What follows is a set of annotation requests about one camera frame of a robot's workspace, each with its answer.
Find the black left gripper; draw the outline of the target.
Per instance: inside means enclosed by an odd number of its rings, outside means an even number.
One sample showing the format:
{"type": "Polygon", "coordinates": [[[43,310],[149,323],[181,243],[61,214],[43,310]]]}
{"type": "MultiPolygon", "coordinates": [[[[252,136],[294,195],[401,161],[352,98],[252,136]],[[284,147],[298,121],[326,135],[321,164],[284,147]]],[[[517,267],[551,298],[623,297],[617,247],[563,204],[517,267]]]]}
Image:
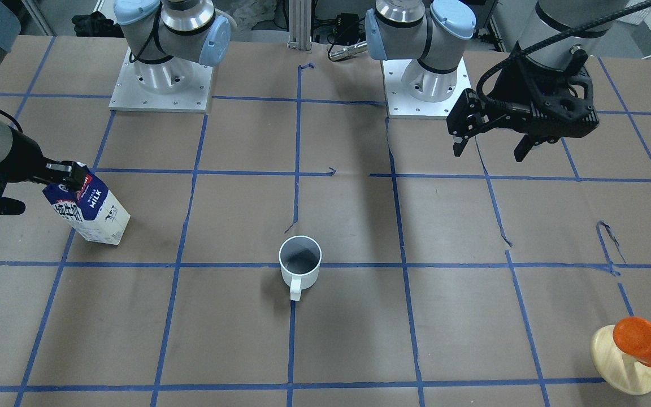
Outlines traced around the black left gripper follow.
{"type": "Polygon", "coordinates": [[[569,51],[566,71],[555,71],[523,56],[503,67],[484,101],[475,90],[463,90],[446,121],[455,157],[473,137],[496,127],[525,134],[515,147],[517,162],[559,137],[584,137],[594,131],[600,121],[585,67],[588,57],[583,49],[569,51]]]}

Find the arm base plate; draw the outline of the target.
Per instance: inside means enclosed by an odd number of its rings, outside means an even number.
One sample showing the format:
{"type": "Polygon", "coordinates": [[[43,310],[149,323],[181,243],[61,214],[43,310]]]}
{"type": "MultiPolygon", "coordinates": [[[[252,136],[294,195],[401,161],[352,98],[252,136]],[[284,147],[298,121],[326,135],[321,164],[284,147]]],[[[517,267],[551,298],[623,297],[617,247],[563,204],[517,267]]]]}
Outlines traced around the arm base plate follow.
{"type": "Polygon", "coordinates": [[[391,119],[445,120],[471,87],[463,59],[446,74],[429,72],[413,59],[382,61],[381,66],[391,119]]]}
{"type": "Polygon", "coordinates": [[[162,64],[130,62],[130,49],[108,107],[114,111],[207,113],[214,67],[180,58],[162,64]]]}

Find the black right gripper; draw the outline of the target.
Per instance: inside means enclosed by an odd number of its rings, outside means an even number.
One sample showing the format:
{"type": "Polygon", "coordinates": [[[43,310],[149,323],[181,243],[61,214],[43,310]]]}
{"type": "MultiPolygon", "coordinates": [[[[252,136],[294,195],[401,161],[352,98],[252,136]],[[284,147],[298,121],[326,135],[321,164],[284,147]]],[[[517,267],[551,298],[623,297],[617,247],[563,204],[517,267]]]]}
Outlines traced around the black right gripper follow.
{"type": "MultiPolygon", "coordinates": [[[[89,173],[85,164],[74,161],[51,162],[44,157],[41,148],[33,139],[21,132],[13,132],[11,136],[10,150],[0,162],[0,179],[9,183],[57,184],[64,185],[71,191],[82,190],[89,173]]],[[[0,188],[0,215],[16,216],[25,211],[25,203],[2,197],[0,188]]]]}

